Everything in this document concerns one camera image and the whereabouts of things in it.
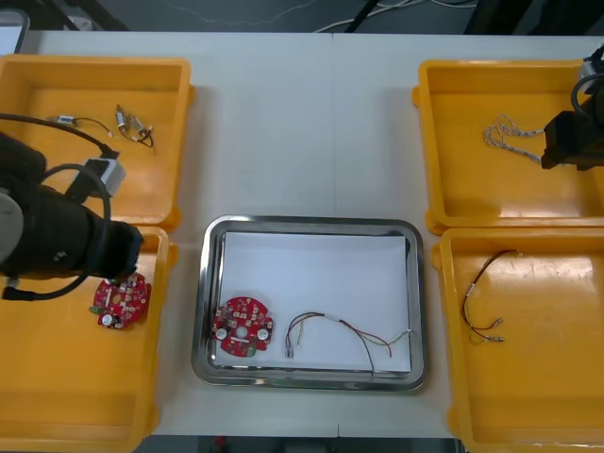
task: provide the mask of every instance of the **white paper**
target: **white paper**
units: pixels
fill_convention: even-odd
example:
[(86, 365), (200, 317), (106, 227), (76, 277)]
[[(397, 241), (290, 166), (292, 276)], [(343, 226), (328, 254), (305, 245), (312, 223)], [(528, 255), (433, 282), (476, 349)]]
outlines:
[(14, 53), (20, 34), (20, 26), (0, 26), (0, 55)]
[[(272, 342), (252, 358), (217, 346), (218, 365), (370, 370), (359, 337), (323, 318), (304, 322), (294, 357), (285, 357), (287, 327), (298, 314), (320, 311), (386, 341), (409, 328), (405, 240), (402, 237), (228, 233), (221, 305), (247, 295), (275, 321)], [(297, 341), (298, 329), (292, 333)], [(368, 343), (377, 371), (410, 371), (409, 335), (391, 346)]]

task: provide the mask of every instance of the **electronic component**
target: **electronic component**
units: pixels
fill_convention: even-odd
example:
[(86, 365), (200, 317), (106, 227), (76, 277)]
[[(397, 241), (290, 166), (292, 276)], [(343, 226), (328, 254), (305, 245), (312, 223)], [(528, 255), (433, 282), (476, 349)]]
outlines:
[(265, 351), (271, 342), (275, 324), (268, 309), (252, 297), (235, 297), (216, 310), (212, 323), (213, 338), (220, 347), (237, 357), (253, 357)]
[(58, 116), (49, 116), (48, 118), (46, 118), (46, 120), (52, 121), (59, 125), (69, 126), (69, 127), (80, 127), (81, 122), (95, 123), (96, 125), (103, 127), (105, 129), (105, 131), (107, 132), (107, 135), (109, 135), (111, 138), (114, 138), (111, 130), (107, 126), (105, 126), (103, 123), (101, 123), (98, 120), (95, 120), (94, 118), (87, 118), (85, 116), (75, 117), (72, 115), (58, 115)]
[[(90, 158), (86, 159), (84, 166), (103, 181), (110, 196), (115, 196), (120, 184), (126, 178), (126, 170), (116, 159)], [(75, 176), (65, 195), (78, 203), (84, 203), (89, 196), (100, 197), (100, 193), (94, 188), (90, 179), (82, 174)]]
[[(151, 132), (153, 127), (145, 127), (143, 122), (131, 113), (126, 111), (121, 106), (115, 108), (115, 121), (120, 133), (127, 139), (143, 144), (149, 148), (153, 147), (153, 137)], [(137, 135), (128, 135), (130, 129), (134, 129)]]
[(150, 296), (151, 285), (141, 274), (133, 274), (119, 283), (103, 280), (89, 310), (98, 315), (99, 326), (123, 329), (144, 316)]

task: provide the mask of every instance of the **wire bundle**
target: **wire bundle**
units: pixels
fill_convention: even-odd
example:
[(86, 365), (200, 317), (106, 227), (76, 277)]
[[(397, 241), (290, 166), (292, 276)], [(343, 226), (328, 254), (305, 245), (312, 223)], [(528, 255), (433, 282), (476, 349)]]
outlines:
[(461, 302), (461, 318), (463, 318), (463, 321), (465, 321), (465, 324), (467, 324), (470, 327), (470, 341), (472, 341), (473, 333), (478, 335), (481, 338), (481, 340), (478, 343), (476, 343), (474, 341), (472, 341), (472, 343), (476, 343), (476, 344), (481, 344), (484, 342), (503, 343), (505, 341), (505, 339), (503, 337), (493, 337), (491, 335), (485, 335), (484, 333), (481, 333), (485, 330), (491, 330), (492, 328), (499, 326), (501, 323), (503, 323), (503, 318), (495, 319), (487, 327), (476, 327), (472, 324), (472, 320), (470, 317), (470, 306), (468, 303), (468, 298), (470, 297), (470, 294), (474, 291), (474, 288), (476, 288), (476, 285), (478, 284), (478, 281), (480, 280), (482, 275), (486, 272), (486, 270), (489, 268), (489, 266), (491, 264), (493, 264), (494, 261), (496, 261), (497, 259), (501, 258), (502, 256), (504, 256), (508, 253), (515, 253), (515, 252), (516, 252), (516, 250), (513, 250), (513, 249), (501, 250), (500, 252), (495, 253), (492, 257), (490, 257), (488, 260), (486, 260), (485, 263), (480, 268), (480, 271), (478, 272), (478, 274), (474, 277), (474, 280), (472, 280), (472, 283), (470, 283), (470, 286), (468, 287), (468, 290), (465, 292), (465, 295), (463, 296), (463, 301)]
[[(372, 11), (369, 14), (367, 14), (365, 16), (365, 19), (368, 19), (370, 17), (381, 14), (382, 12), (392, 11), (393, 9), (406, 8), (406, 7), (412, 7), (413, 5), (419, 5), (420, 3), (424, 3), (425, 1), (427, 1), (427, 0), (402, 0), (401, 2), (392, 4), (392, 5), (385, 5), (382, 3), (378, 3), (377, 5), (380, 7), (380, 9), (376, 9), (375, 11)], [(462, 0), (459, 3), (446, 3), (446, 2), (441, 2), (439, 0), (428, 0), (428, 1), (435, 5), (439, 5), (441, 7), (447, 7), (447, 8), (475, 8), (476, 7), (476, 4), (467, 5), (468, 3), (470, 3), (473, 0)], [(318, 30), (313, 31), (313, 33), (322, 33), (324, 31), (330, 30), (331, 28), (334, 28), (339, 25), (352, 24), (354, 21), (355, 21), (355, 19), (346, 19), (344, 21), (334, 22), (333, 24), (326, 25), (322, 28), (319, 28)]]
[(352, 330), (361, 339), (362, 344), (365, 348), (365, 352), (367, 353), (367, 358), (369, 359), (369, 363), (371, 364), (371, 374), (372, 375), (375, 373), (376, 367), (374, 365), (373, 358), (371, 357), (371, 352), (369, 352), (369, 347), (367, 346), (367, 342), (386, 347), (388, 349), (388, 357), (391, 358), (393, 356), (393, 350), (391, 348), (392, 344), (398, 342), (403, 337), (403, 335), (411, 332), (409, 329), (403, 330), (401, 333), (399, 333), (396, 336), (396, 338), (394, 338), (390, 342), (387, 342), (383, 338), (380, 338), (377, 335), (374, 335), (373, 333), (365, 332), (363, 330), (360, 330), (359, 328), (353, 327), (350, 323), (346, 322), (344, 319), (335, 318), (333, 316), (330, 316), (328, 314), (325, 314), (325, 313), (322, 313), (319, 311), (307, 311), (305, 313), (297, 315), (292, 320), (292, 322), (290, 323), (290, 325), (287, 328), (287, 333), (285, 334), (285, 355), (289, 359), (294, 357), (294, 346), (292, 345), (292, 338), (291, 338), (292, 331), (294, 330), (294, 328), (296, 326), (300, 325), (300, 329), (298, 330), (298, 338), (296, 341), (296, 344), (300, 344), (300, 340), (302, 339), (302, 331), (303, 331), (302, 329), (304, 326), (303, 325), (304, 321), (306, 321), (307, 319), (316, 318), (316, 317), (322, 317), (322, 318), (326, 318), (330, 321), (340, 323), (344, 327), (348, 328), (349, 330)]

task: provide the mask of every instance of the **floor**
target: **floor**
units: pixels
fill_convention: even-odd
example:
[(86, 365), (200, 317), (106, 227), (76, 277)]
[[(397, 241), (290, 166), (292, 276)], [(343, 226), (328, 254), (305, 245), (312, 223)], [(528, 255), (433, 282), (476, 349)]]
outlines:
[(153, 436), (136, 453), (461, 453), (450, 439), (271, 439), (228, 438), (223, 450), (210, 437)]

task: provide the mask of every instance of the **black cable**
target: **black cable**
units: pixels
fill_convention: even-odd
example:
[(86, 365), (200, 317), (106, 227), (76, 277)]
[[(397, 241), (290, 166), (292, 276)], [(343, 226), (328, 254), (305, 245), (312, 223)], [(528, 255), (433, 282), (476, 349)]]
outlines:
[(147, 130), (146, 134), (144, 134), (143, 137), (139, 140), (134, 140), (132, 137), (129, 137), (121, 127), (118, 128), (120, 129), (120, 134), (122, 134), (126, 139), (130, 140), (131, 142), (140, 143), (143, 146), (146, 146), (147, 148), (152, 148), (155, 145), (155, 142), (153, 142), (153, 137), (151, 137), (150, 130)]
[(579, 90), (581, 89), (581, 87), (583, 87), (583, 85), (585, 85), (588, 82), (591, 82), (592, 80), (599, 80), (599, 79), (604, 79), (604, 74), (591, 74), (588, 75), (584, 78), (582, 78), (579, 82), (577, 82), (577, 84), (575, 85), (575, 87), (573, 87), (573, 91), (571, 91), (570, 93), (570, 103), (573, 105), (573, 109), (575, 110), (576, 113), (589, 118), (591, 120), (594, 120), (595, 117), (592, 113), (590, 113), (589, 111), (587, 111), (586, 109), (584, 109), (582, 107), (582, 105), (579, 102)]
[(48, 11), (51, 14), (54, 14), (55, 17), (58, 20), (60, 20), (63, 23), (63, 25), (65, 25), (67, 27), (67, 29), (72, 30), (72, 31), (79, 31), (79, 28), (77, 28), (76, 24), (74, 24), (72, 22), (72, 20), (69, 18), (69, 16), (67, 14), (65, 14), (63, 12), (63, 10), (55, 4), (55, 2), (53, 2), (52, 0), (40, 0), (40, 1), (48, 9)]
[(32, 125), (53, 127), (54, 129), (63, 130), (74, 134), (90, 143), (94, 143), (101, 150), (101, 157), (105, 159), (117, 159), (120, 155), (117, 151), (112, 150), (107, 144), (97, 140), (92, 135), (89, 135), (81, 130), (77, 130), (70, 126), (61, 125), (54, 121), (41, 120), (40, 118), (34, 118), (33, 116), (14, 115), (12, 113), (0, 113), (0, 120), (16, 121), (18, 123), (29, 123)]
[(87, 176), (96, 186), (96, 189), (99, 192), (99, 196), (103, 200), (103, 223), (101, 225), (101, 231), (98, 235), (96, 247), (94, 248), (92, 253), (87, 256), (84, 262), (84, 269), (82, 270), (82, 273), (64, 288), (53, 291), (51, 293), (39, 294), (31, 291), (21, 291), (17, 290), (16, 288), (7, 287), (5, 288), (4, 293), (2, 294), (3, 298), (7, 300), (50, 300), (66, 295), (67, 293), (70, 293), (75, 288), (77, 288), (80, 284), (82, 284), (82, 282), (92, 274), (94, 269), (98, 267), (99, 263), (101, 262), (101, 259), (103, 259), (103, 253), (105, 252), (105, 249), (107, 247), (109, 226), (111, 223), (111, 204), (109, 202), (109, 194), (107, 192), (107, 188), (105, 187), (105, 184), (103, 184), (101, 178), (98, 177), (95, 172), (93, 172), (89, 168), (86, 168), (84, 165), (80, 165), (78, 163), (63, 163), (54, 168), (51, 168), (50, 170), (44, 172), (44, 174), (42, 175), (42, 180), (40, 182), (44, 182), (50, 176), (55, 175), (64, 170), (77, 170), (79, 173), (82, 173)]
[(112, 135), (112, 134), (111, 134), (110, 129), (109, 129), (107, 126), (105, 126), (105, 125), (104, 125), (103, 123), (101, 123), (100, 121), (95, 120), (94, 118), (87, 118), (87, 117), (85, 117), (85, 116), (82, 116), (82, 117), (79, 117), (79, 118), (74, 118), (74, 121), (76, 121), (76, 122), (78, 122), (78, 121), (91, 121), (91, 122), (93, 122), (93, 123), (97, 123), (99, 126), (103, 127), (103, 128), (104, 128), (104, 129), (107, 131), (107, 133), (108, 133), (109, 135)]
[(346, 30), (344, 30), (344, 33), (354, 33), (378, 3), (379, 0), (367, 0), (367, 3), (365, 3), (361, 11), (359, 11), (352, 23), (346, 28)]

